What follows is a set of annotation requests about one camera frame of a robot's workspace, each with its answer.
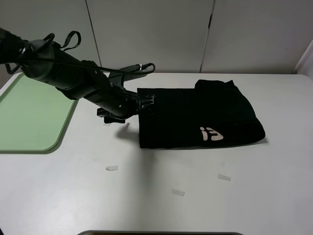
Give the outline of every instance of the black strap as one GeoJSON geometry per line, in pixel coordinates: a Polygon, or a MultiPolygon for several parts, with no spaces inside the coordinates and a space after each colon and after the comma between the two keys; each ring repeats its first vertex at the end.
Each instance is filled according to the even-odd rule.
{"type": "Polygon", "coordinates": [[[66,49],[64,49],[63,51],[77,48],[77,47],[80,45],[80,43],[81,43],[81,41],[82,41],[82,37],[80,36],[80,33],[77,32],[77,31],[71,31],[71,32],[68,34],[67,38],[65,39],[64,45],[63,45],[61,48],[67,47],[68,44],[70,43],[70,40],[72,39],[72,37],[73,37],[74,35],[77,35],[77,38],[78,38],[77,44],[76,44],[75,46],[73,46],[73,47],[66,48],[66,49]]]}

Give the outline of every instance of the black cable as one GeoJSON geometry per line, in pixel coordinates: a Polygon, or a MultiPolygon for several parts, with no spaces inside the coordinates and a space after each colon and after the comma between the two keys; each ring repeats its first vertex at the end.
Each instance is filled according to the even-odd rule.
{"type": "Polygon", "coordinates": [[[10,61],[10,62],[5,62],[1,64],[7,64],[7,63],[18,63],[21,64],[23,62],[53,62],[57,64],[63,64],[63,65],[72,65],[72,66],[78,66],[78,67],[83,67],[87,69],[94,69],[94,70],[102,70],[102,71],[108,71],[108,72],[117,72],[117,73],[122,73],[122,74],[132,74],[132,75],[146,75],[146,74],[151,74],[156,70],[156,66],[153,63],[148,63],[143,65],[144,68],[152,66],[153,69],[150,71],[144,71],[144,72],[128,72],[128,71],[122,71],[122,70],[114,70],[114,69],[109,69],[105,67],[100,67],[100,66],[92,66],[92,65],[84,65],[76,62],[68,62],[68,61],[62,61],[62,60],[55,60],[55,59],[48,59],[48,58],[36,58],[36,59],[26,59],[26,60],[18,60],[18,61],[10,61]]]}

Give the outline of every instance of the robotic arm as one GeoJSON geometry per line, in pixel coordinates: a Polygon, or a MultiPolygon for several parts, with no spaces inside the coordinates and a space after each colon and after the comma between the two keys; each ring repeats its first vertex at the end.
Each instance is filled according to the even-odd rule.
{"type": "Polygon", "coordinates": [[[139,112],[152,111],[154,96],[142,97],[123,85],[124,81],[153,73],[154,64],[137,64],[119,70],[99,67],[93,61],[79,61],[65,53],[80,45],[79,32],[70,32],[63,46],[53,39],[51,33],[43,40],[29,42],[0,28],[0,64],[5,64],[9,74],[21,67],[27,77],[56,87],[69,99],[85,98],[98,105],[97,115],[103,117],[105,123],[125,123],[125,119],[139,112]],[[65,48],[74,35],[78,43],[65,48]],[[8,63],[17,66],[11,70],[8,63]],[[109,77],[102,71],[109,71],[109,77]]]}

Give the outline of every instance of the small paper scrap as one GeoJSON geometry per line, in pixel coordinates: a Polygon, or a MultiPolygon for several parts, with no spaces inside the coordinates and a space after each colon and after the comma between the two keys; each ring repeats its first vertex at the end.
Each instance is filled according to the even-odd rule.
{"type": "Polygon", "coordinates": [[[172,189],[172,193],[176,194],[176,195],[179,195],[179,196],[182,196],[182,197],[185,195],[185,192],[182,192],[182,191],[179,191],[179,190],[176,190],[176,189],[172,189]]]}
{"type": "Polygon", "coordinates": [[[116,165],[113,165],[113,166],[107,166],[107,167],[106,167],[106,170],[108,170],[108,171],[117,170],[117,166],[116,166],[116,165]]]}
{"type": "Polygon", "coordinates": [[[221,175],[221,174],[219,174],[217,178],[219,178],[221,180],[228,180],[228,181],[230,181],[230,177],[225,176],[225,175],[221,175]]]}

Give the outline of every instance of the black cloth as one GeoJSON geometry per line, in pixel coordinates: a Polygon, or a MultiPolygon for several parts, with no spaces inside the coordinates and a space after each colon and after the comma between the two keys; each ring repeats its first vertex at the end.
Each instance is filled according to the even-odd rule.
{"type": "Polygon", "coordinates": [[[233,81],[199,80],[194,89],[138,88],[138,93],[155,96],[154,114],[139,114],[141,148],[227,147],[265,137],[233,81]]]}

